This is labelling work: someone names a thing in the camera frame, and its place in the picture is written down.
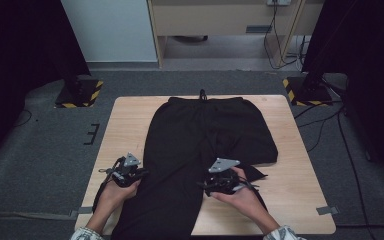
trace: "sleeve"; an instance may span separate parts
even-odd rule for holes
[[[280,228],[264,236],[263,240],[305,240],[305,239],[298,237],[291,227],[281,226]]]
[[[81,227],[71,236],[70,240],[104,240],[97,232]]]

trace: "waistband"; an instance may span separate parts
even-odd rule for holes
[[[179,104],[224,104],[224,103],[237,103],[242,102],[244,99],[242,97],[232,97],[232,98],[210,98],[210,99],[188,99],[180,97],[170,97],[168,99],[169,103],[179,103]]]

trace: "cable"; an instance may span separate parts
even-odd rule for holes
[[[369,224],[369,220],[368,220],[367,212],[366,212],[366,207],[365,207],[364,200],[363,200],[363,194],[361,192],[360,180],[358,179],[357,170],[355,168],[354,160],[353,160],[353,158],[351,156],[351,152],[350,152],[350,149],[348,147],[347,140],[345,139],[344,131],[343,131],[342,125],[341,125],[341,116],[340,116],[340,114],[338,114],[337,120],[338,120],[339,131],[341,132],[342,140],[344,141],[345,149],[347,150],[348,159],[350,160],[351,167],[352,167],[352,170],[354,172],[354,178],[355,178],[355,181],[356,181],[356,184],[357,184],[357,190],[358,190],[358,195],[359,195],[359,198],[360,198],[361,209],[363,211],[364,222],[365,222],[365,225],[367,226],[367,231],[369,232],[370,237],[373,240],[376,240],[375,236],[372,233],[371,226]]]
[[[339,103],[339,102],[342,102],[342,101],[327,101],[327,102],[321,102],[321,103],[317,103],[315,105],[312,105],[311,107],[305,109],[304,111],[300,112],[299,114],[297,114],[294,119],[297,119],[299,118],[301,115],[303,115],[304,113],[306,113],[307,111],[317,107],[317,106],[320,106],[320,105],[323,105],[323,104],[328,104],[328,103]]]
[[[22,112],[27,112],[29,114],[29,118],[26,121],[24,121],[23,123],[12,126],[13,128],[23,126],[24,124],[28,123],[30,121],[30,119],[32,118],[33,114],[29,110],[24,109]]]
[[[301,66],[298,66],[298,64],[300,63],[298,60],[300,59],[300,49],[298,49],[298,36],[295,37],[295,50],[297,51],[297,54],[296,54],[296,58],[297,58],[297,61],[295,61],[295,67],[298,71],[302,71],[302,64]]]
[[[322,121],[329,120],[329,119],[333,118],[334,116],[336,116],[339,112],[341,112],[342,109],[343,109],[344,107],[345,107],[345,106],[342,106],[338,111],[336,111],[333,115],[331,115],[331,116],[329,116],[329,117],[327,117],[327,118],[323,118],[323,119],[315,120],[315,121],[313,121],[313,122],[309,122],[309,123],[300,125],[300,126],[298,126],[298,127],[299,127],[299,128],[301,128],[301,127],[306,127],[306,126],[309,126],[309,125],[311,125],[311,124],[313,124],[313,123],[318,123],[318,122],[322,122]]]
[[[278,4],[277,4],[277,0],[274,0],[273,1],[273,18],[272,18],[272,20],[271,20],[271,22],[270,22],[270,26],[269,26],[269,28],[267,29],[267,31],[266,31],[266,33],[265,33],[265,35],[264,35],[264,41],[263,41],[263,45],[264,45],[264,50],[266,51],[266,54],[267,54],[267,57],[268,57],[268,59],[269,59],[269,64],[270,64],[270,67],[272,68],[272,69],[275,69],[275,70],[277,70],[277,69],[281,69],[281,68],[283,68],[283,67],[285,67],[285,66],[287,66],[287,65],[290,65],[290,64],[293,64],[293,63],[295,63],[295,61],[297,61],[297,60],[293,60],[292,62],[285,62],[284,60],[283,60],[283,58],[282,58],[282,49],[281,49],[281,47],[280,47],[280,40],[279,40],[279,36],[277,35],[277,30],[276,30],[276,14],[277,14],[277,6],[278,6]],[[268,50],[267,50],[267,34],[269,33],[269,31],[271,30],[273,28],[273,30],[274,30],[274,33],[275,33],[275,36],[276,36],[276,41],[277,41],[277,44],[278,44],[278,47],[279,47],[279,52],[280,52],[280,60],[283,62],[283,63],[285,63],[285,65],[283,65],[283,66],[281,66],[281,67],[274,67],[273,66],[273,64],[272,64],[272,62],[271,62],[271,60],[270,60],[270,54],[269,54],[269,52],[268,52]]]
[[[384,224],[336,224],[338,228],[384,228]]]
[[[325,74],[323,74],[322,76],[322,82],[323,84],[328,87],[336,96],[342,98],[346,92],[347,92],[347,89],[348,89],[348,84],[349,84],[349,79],[348,77],[346,78],[346,81],[345,81],[345,89],[342,90],[340,89],[339,87],[336,87],[336,86],[333,86],[332,84],[330,84],[326,78],[325,78]]]
[[[314,150],[314,149],[317,147],[317,145],[319,145],[319,143],[320,143],[320,138],[321,138],[321,136],[322,136],[323,126],[324,126],[325,122],[326,122],[327,120],[333,118],[334,116],[339,115],[339,114],[341,113],[342,109],[344,109],[344,107],[345,107],[345,106],[342,106],[342,107],[341,107],[338,111],[336,111],[332,116],[329,116],[329,117],[324,118],[324,119],[316,120],[316,121],[313,121],[313,122],[310,122],[310,123],[307,123],[307,124],[304,124],[304,125],[301,125],[301,126],[298,126],[298,127],[305,127],[305,126],[311,125],[311,124],[316,123],[316,122],[322,122],[322,125],[320,126],[319,136],[318,136],[318,138],[317,138],[317,141],[316,141],[316,143],[314,144],[313,147],[311,147],[309,150],[307,150],[307,152],[311,152],[312,150]]]
[[[302,58],[303,58],[303,54],[302,52],[304,51],[304,45],[305,43],[309,43],[310,41],[305,41],[305,35],[302,37],[302,42],[301,42],[301,45],[300,45],[300,49],[299,49],[299,53],[300,53],[300,57],[299,57],[299,62],[301,63],[301,66],[304,65],[304,62],[302,61]]]
[[[76,220],[77,214],[60,215],[52,213],[0,212],[0,218],[26,218],[40,220]]]

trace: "wooden table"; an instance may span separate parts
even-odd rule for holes
[[[234,96],[208,96],[228,98]],[[269,212],[281,225],[291,226],[298,234],[332,234],[336,227],[330,214],[319,215],[316,208],[327,206],[314,173],[289,104],[281,95],[244,95],[262,112],[279,151],[278,162],[257,166],[264,180],[256,181]],[[131,152],[142,159],[151,119],[167,96],[120,97],[115,101],[102,145],[82,203],[92,206],[100,183],[105,178],[99,169],[111,167],[115,160]],[[110,235],[120,211],[114,213],[104,228]],[[76,228],[85,226],[91,214],[80,214]],[[236,209],[213,198],[202,204],[192,235],[255,235],[258,227]]]

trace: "human hand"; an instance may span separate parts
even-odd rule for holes
[[[246,181],[244,170],[232,167],[239,178]],[[211,196],[236,208],[240,213],[253,220],[263,233],[269,233],[279,227],[276,220],[267,212],[255,193],[248,187],[243,187],[232,195],[212,192]]]
[[[246,181],[243,169],[232,167],[232,170],[238,174],[241,180]],[[247,187],[239,189],[232,195],[212,192],[211,196],[219,201],[232,205],[238,209],[240,213],[249,218],[252,218],[252,216],[255,215],[261,208],[264,209],[254,192]]]
[[[129,187],[121,188],[114,181],[110,181],[105,186],[104,191],[102,191],[98,204],[105,204],[116,209],[120,207],[124,201],[136,195],[139,184],[140,180],[134,182]]]
[[[134,182],[129,187],[121,188],[114,181],[108,182],[99,197],[98,206],[86,227],[101,234],[110,215],[115,209],[121,207],[124,201],[136,195],[139,184],[140,180]]]

